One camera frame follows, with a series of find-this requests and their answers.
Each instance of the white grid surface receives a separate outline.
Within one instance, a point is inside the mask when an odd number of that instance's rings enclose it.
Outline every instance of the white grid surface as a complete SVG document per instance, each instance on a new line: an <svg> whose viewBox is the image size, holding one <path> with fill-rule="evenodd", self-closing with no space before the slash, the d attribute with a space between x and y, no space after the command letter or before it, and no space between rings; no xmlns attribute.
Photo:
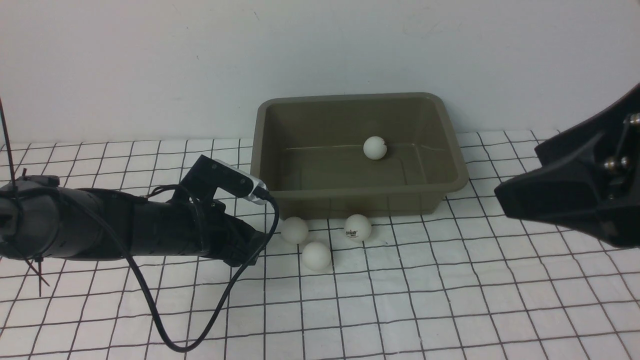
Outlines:
<svg viewBox="0 0 640 360"><path fill-rule="evenodd" d="M332 265L300 265L275 236L243 274L207 340L166 348L124 261L45 259L43 287L24 262L0 259L0 358L51 359L640 359L640 250L511 220L493 189L539 167L555 131L460 134L471 181L430 215L372 218L350 242L344 220L309 222ZM178 183L199 155L248 171L250 139L15 144L18 172L71 188L147 194ZM8 180L0 152L0 179ZM272 211L218 197L260 231ZM204 328L232 269L192 257L138 257L169 335Z"/></svg>

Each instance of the white ping pong ball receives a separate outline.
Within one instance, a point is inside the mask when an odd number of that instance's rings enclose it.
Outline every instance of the white ping pong ball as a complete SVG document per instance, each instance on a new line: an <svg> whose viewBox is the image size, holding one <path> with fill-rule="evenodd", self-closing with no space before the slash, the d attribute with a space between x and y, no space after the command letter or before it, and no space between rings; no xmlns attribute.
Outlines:
<svg viewBox="0 0 640 360"><path fill-rule="evenodd" d="M309 270L321 271L331 263L331 251L323 243L308 243L302 250L301 260Z"/></svg>
<svg viewBox="0 0 640 360"><path fill-rule="evenodd" d="M309 226L299 217L290 217L282 222L281 234L286 242L299 244L307 239Z"/></svg>
<svg viewBox="0 0 640 360"><path fill-rule="evenodd" d="M365 241L371 235L371 223L364 215L351 215L344 223L344 233L350 240Z"/></svg>
<svg viewBox="0 0 640 360"><path fill-rule="evenodd" d="M380 136L372 136L364 142L364 154L372 160L380 160L387 153L387 145Z"/></svg>

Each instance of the olive plastic bin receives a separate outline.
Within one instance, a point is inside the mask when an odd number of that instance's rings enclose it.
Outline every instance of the olive plastic bin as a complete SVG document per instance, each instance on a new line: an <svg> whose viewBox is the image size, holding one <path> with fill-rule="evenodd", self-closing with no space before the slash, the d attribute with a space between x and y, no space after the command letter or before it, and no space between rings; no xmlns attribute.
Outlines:
<svg viewBox="0 0 640 360"><path fill-rule="evenodd" d="M368 159L370 136L387 154ZM427 93L273 99L258 110L251 174L282 218L430 213L467 168L442 100Z"/></svg>

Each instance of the black cable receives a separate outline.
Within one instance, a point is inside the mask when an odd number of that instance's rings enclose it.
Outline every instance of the black cable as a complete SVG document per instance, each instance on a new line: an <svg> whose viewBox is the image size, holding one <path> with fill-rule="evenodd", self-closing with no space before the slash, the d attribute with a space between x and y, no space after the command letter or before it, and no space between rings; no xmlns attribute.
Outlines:
<svg viewBox="0 0 640 360"><path fill-rule="evenodd" d="M218 318L218 315L220 314L222 307L224 306L225 302L227 301L227 298L229 297L229 293L231 292L231 288L233 287L233 285L236 283L238 278L240 278L240 275L242 275L242 273L246 270L246 268L249 267L249 264L253 263L258 258L260 253L264 250L264 248L269 243L269 240L271 240L271 237L273 237L273 234L276 231L276 227L278 226L278 219L280 217L280 210L278 208L278 204L275 202L275 199L265 189L262 189L262 188L256 189L256 193L255 193L256 196L260 197L263 200L268 201L273 206L273 211L275 212L275 218L273 219L273 224L271 226L271 229L269 230L268 234L266 235L260 247L251 255L251 257L247 259L247 261L245 261L240 266L236 274L231 278L231 280L227 284L227 287L225 288L225 292L222 294L222 297L218 302L218 306L216 306L216 310L214 311L213 315L211 315L211 319L209 319L209 323L207 323L207 326L205 326L204 331L202 331L198 339L196 339L196 341L194 341L191 345L180 347L176 345L169 338L169 335L167 335L166 330L164 329L164 325L162 324L162 319L160 319L160 314L157 310L156 302L154 301L154 298L151 295L149 286L147 285L145 277L142 275L142 272L140 271L138 264L136 264L135 260L133 260L133 257L127 250L127 247L124 241L119 237L119 235L115 232L115 230L113 230L113 228L103 218L100 217L100 215L96 214L93 210L87 208L84 204L81 204L80 202L75 200L73 197L68 196L62 192L59 192L57 188L41 187L41 188L31 188L31 189L23 190L21 192L18 191L18 188L15 184L16 183L15 169L13 168L13 156L11 152L11 144L9 141L9 132L7 131L7 128L6 128L6 121L4 119L4 110L2 107L1 99L0 99L0 118L2 122L2 128L4 131L4 141L6 144L7 154L9 158L9 171L11 174L11 184L12 184L12 190L10 192L0 191L0 197L4 197L5 199L13 199L16 202L18 209L21 209L22 206L20 206L20 196L22 196L23 198L28 198L28 197L35 197L35 196L41 196L41 195L50 195L54 198L57 198L58 200L67 201L69 204L75 206L77 209L82 211L85 215L89 216L91 219L96 221L96 223L98 223L98 225L100 225L102 229L109 234L113 242L116 244L116 246L124 256L124 258L127 260L129 266L131 267L133 274L136 276L136 280L138 280L138 284L140 285L142 293L145 296L145 300L147 301L147 305L149 306L149 311L151 312L151 317L153 318L153 321L156 325L156 329L158 330L158 333L160 334L160 338L162 338L166 346L168 346L173 351L185 353L195 349L199 344L201 344L204 341L204 339L207 337L207 334L213 327L213 324L216 322L216 319ZM193 201L195 212L196 212L196 223L197 223L196 226L198 227L198 232L200 233L200 242L202 244L202 247L204 248L206 244L205 233L204 233L205 227L203 225L204 212L202 211L202 205L200 201L195 196L193 196L193 194L188 189L186 189L185 187L179 184L161 185L155 188L149 195L147 195L147 198L156 196L168 190L178 190L178 189L186 192L191 198L191 201ZM36 274L38 274L38 276L40 276L40 278L44 280L42 278L42 274L39 274L33 268L33 265L29 263L29 261L24 257L24 255L22 255L22 252L14 244L11 244L11 243L9 244L16 250L16 252L18 252L18 254L20 254L24 258L24 260L27 262L29 267L31 267L36 272Z"/></svg>
<svg viewBox="0 0 640 360"><path fill-rule="evenodd" d="M6 120L4 119L4 108L2 107L2 99L0 99L0 117L2 118L2 130L4 131L4 146L6 146L7 157L9 158L9 174L11 175L11 186L13 194L18 198L18 188L15 186L15 169L13 168L13 152L11 151L11 142L9 141L9 131L6 128Z"/></svg>
<svg viewBox="0 0 640 360"><path fill-rule="evenodd" d="M203 225L205 222L205 218L204 218L204 211L202 210L202 204L195 197L195 195L193 195L193 193L189 191L189 189L185 188L180 184L160 185L157 188L153 189L151 193L145 197L146 198L154 197L156 195L159 195L163 192L167 192L170 190L182 190L191 198L191 201L193 201L193 207L195 208L196 219L197 219L196 226L198 227L198 232L200 233L200 248L209 250L209 247L207 246L207 241L206 241L206 238L207 238L207 234L205 233L206 227Z"/></svg>
<svg viewBox="0 0 640 360"><path fill-rule="evenodd" d="M260 245L260 247L251 255L251 257L249 259L247 259L247 261L245 261L242 264L242 266L240 266L240 268L238 269L236 274L231 278L231 280L227 284L227 287L225 288L224 293L222 294L222 297L220 298L220 301L218 302L218 306L216 306L216 309L215 309L213 315L211 316L211 319L209 320L209 323L207 323L207 326L205 326L204 331L202 331L202 333L198 337L198 339L196 339L191 345L188 345L188 346L185 346L185 347L181 347L181 346L176 345L169 338L169 336L167 335L167 333L166 333L166 331L164 329L164 325L162 324L162 319L160 319L160 314L158 313L158 310L156 308L156 303L155 303L154 298L151 295L151 291L149 290L149 287L147 285L147 282L145 281L144 276L140 272L140 269L138 268L138 265L133 260L133 257L129 254L129 252L125 248L125 245L124 245L122 239L120 239L118 234L116 234L116 232L111 228L111 226L109 226L109 224L107 224L98 214L94 213L91 209L87 208L86 206L84 206L83 204L81 204L80 202L76 201L75 199L73 199L71 197L65 196L65 200L67 200L69 203L71 203L71 205L73 205L73 206L77 207L78 209L80 209L87 216L91 217L94 221L96 221L110 235L110 237L116 243L116 245L118 246L118 248L120 249L120 251L124 255L125 259L129 263L129 266L131 267L131 270L133 271L133 274L136 276L136 279L138 280L138 283L140 284L140 288L142 289L142 292L143 292L143 294L145 296L145 300L147 301L147 305L149 306L149 310L151 311L151 317L153 318L153 321L156 324L156 329L158 330L158 333L160 334L160 338L162 338L163 342L170 349L172 349L173 351L176 351L176 352L181 352L181 353L189 352L189 351L195 349L207 337L207 334L209 333L209 331L213 327L213 324L215 323L216 319L218 318L218 315L220 314L220 311L222 310L222 307L224 306L224 303L227 301L229 293L231 292L231 288L236 283L238 278L240 278L240 275L242 275L242 273L246 270L246 268L249 267L249 264L252 263L260 255L260 253L264 250L264 248L267 246L267 244L269 243L269 240L271 239L271 237L273 236L273 234L276 231L276 227L278 226L278 218L280 216L280 210L278 208L278 204L275 202L274 198L272 198L269 195L268 199L265 199L265 200L267 200L273 206L273 211L275 212L275 218L273 220L273 225L271 226L271 229L269 230L269 232L266 235L264 241L262 242L262 245Z"/></svg>
<svg viewBox="0 0 640 360"><path fill-rule="evenodd" d="M11 195L12 195L11 192L0 191L0 197L10 197ZM84 204L81 204L80 202L75 200L73 197L70 197L64 193L59 192L57 188L32 188L32 189L27 189L19 192L19 195L23 197L34 197L39 195L51 195L52 197L58 197L59 200L64 200L68 202L75 208L82 211L85 215L89 216L91 219L96 221L96 223L98 223L103 228L103 230L105 230L105 232L109 234L111 239L114 241L114 243L116 244L116 246L118 247L122 255L124 256L124 258L127 260L129 266L131 267L131 270L133 271L133 274L135 275L136 280L138 280L138 284L140 284L142 293L145 296L145 300L147 301L149 311L151 312L151 317L153 318L153 321L156 325L156 329L160 334L160 338L162 338L163 342L166 344L167 347L169 347L173 351L181 352L181 353L185 353L193 350L199 344L201 344L201 342L203 342L204 339L207 337L207 334L209 333L209 331L213 327L213 324L218 318L218 315L220 314L220 311L222 310L224 303L227 301L229 293L231 292L231 288L236 283L238 278L240 278L240 275L242 275L242 273L249 267L249 264L253 263L258 258L260 253L264 250L264 248L267 246L267 244L269 243L269 241L273 237L273 234L276 231L276 227L278 226L278 219L280 218L280 209L278 208L278 204L275 202L275 199L272 196L270 196L270 194L267 191L258 192L256 195L260 196L264 200L267 200L273 206L273 211L275 214L274 214L273 224L271 225L271 229L267 233L260 247L247 259L247 261L245 261L240 266L236 274L231 278L231 280L227 284L227 287L225 288L225 291L222 294L222 297L220 298L220 301L218 302L218 305L216 306L216 309L213 315L211 316L211 319L209 319L207 326L205 326L205 329L202 331L198 339L196 339L191 345L181 347L176 345L167 335L166 330L164 329L164 325L162 323L162 319L160 318L160 314L157 310L153 295L151 295L151 291L149 290L147 282L144 276L142 275L142 272L140 272L140 268L138 267L138 264L136 264L135 260L133 260L133 257L127 250L124 241L113 230L113 228L103 218L100 217L100 215L96 214L93 210L87 208Z"/></svg>

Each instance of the metal bolt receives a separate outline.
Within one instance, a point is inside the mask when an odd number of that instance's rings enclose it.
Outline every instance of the metal bolt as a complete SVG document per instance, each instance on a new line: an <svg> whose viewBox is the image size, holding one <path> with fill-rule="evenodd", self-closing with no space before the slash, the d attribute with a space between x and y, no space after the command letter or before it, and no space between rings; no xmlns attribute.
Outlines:
<svg viewBox="0 0 640 360"><path fill-rule="evenodd" d="M604 162L604 168L611 172L616 171L617 165L618 165L618 162L616 161L616 158L614 158L613 156L611 156L610 158L607 158Z"/></svg>
<svg viewBox="0 0 640 360"><path fill-rule="evenodd" d="M631 126L640 126L640 113L631 114L629 117L629 124Z"/></svg>
<svg viewBox="0 0 640 360"><path fill-rule="evenodd" d="M623 156L622 159L620 159L620 165L622 165L622 168L629 168L630 164L630 160L628 156Z"/></svg>

